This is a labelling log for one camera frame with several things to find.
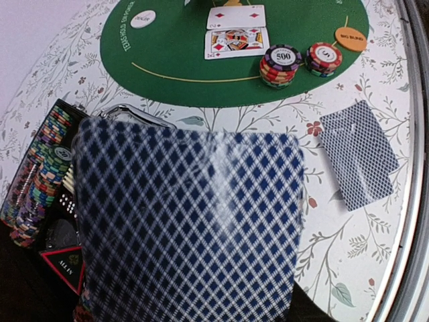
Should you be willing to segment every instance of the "floral tablecloth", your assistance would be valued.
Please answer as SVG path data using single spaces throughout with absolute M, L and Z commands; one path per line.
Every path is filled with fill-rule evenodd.
M 228 109 L 180 107 L 127 92 L 106 72 L 99 55 L 103 23 L 117 0 L 98 0 L 77 13 L 36 62 L 0 123 L 0 186 L 7 187 L 37 128 L 57 98 L 96 113 L 129 103 L 186 129 L 274 131 L 297 136 L 306 157 L 304 231 L 296 280 L 339 321 L 362 321 L 390 274 L 393 241 L 406 215 L 409 171 L 410 89 L 407 57 L 394 0 L 363 0 L 369 45 L 330 83 L 283 101 Z M 320 143 L 321 115 L 368 101 L 400 167 L 391 174 L 394 194 L 348 212 Z

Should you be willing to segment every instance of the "orange big blind button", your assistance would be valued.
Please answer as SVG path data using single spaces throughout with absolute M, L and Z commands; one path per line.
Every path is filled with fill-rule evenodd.
M 367 38 L 359 30 L 350 27 L 337 29 L 335 38 L 342 47 L 353 52 L 362 52 L 367 48 Z

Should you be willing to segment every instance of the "metal handle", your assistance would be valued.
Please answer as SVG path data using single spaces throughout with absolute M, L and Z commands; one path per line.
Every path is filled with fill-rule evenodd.
M 140 111 L 139 109 L 135 108 L 130 104 L 116 104 L 108 108 L 106 111 L 101 111 L 99 117 L 102 117 L 104 119 L 113 119 L 114 116 L 121 113 L 131 114 L 142 124 L 145 125 L 169 127 L 173 129 L 177 128 L 174 124 L 164 121 L 163 119 L 150 115 L 146 112 Z

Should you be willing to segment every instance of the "stack of poker chips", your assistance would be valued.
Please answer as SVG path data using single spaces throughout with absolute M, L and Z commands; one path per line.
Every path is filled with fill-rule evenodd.
M 29 192 L 44 156 L 54 144 L 59 144 L 67 130 L 72 125 L 73 118 L 61 108 L 54 106 L 37 136 L 29 148 L 29 152 L 21 164 L 17 175 L 12 182 L 9 193 L 0 212 L 0 220 L 9 227 L 15 225 L 19 208 Z
M 58 187 L 66 174 L 72 154 L 63 146 L 52 146 L 29 188 L 25 204 L 19 210 L 11 239 L 22 247 L 30 247 L 36 240 L 46 209 L 55 199 Z
M 341 51 L 326 42 L 317 42 L 306 52 L 306 68 L 319 77 L 330 77 L 343 62 Z
M 84 288 L 79 297 L 78 304 L 73 310 L 73 322 L 93 322 L 93 315 L 90 309 L 90 297 L 88 288 Z
M 301 62 L 301 53 L 294 47 L 271 46 L 259 63 L 261 80 L 272 88 L 284 89 L 292 83 Z
M 0 219 L 9 227 L 15 225 L 15 218 L 19 213 L 19 208 L 24 204 L 25 197 L 36 176 L 39 165 L 39 162 L 26 156 L 19 169 L 18 175 L 12 182 L 9 195 L 0 213 Z

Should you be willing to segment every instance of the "blue diamond pattern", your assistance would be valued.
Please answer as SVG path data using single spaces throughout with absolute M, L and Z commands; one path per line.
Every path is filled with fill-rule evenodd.
M 89 118 L 74 168 L 97 321 L 285 321 L 302 229 L 295 138 Z

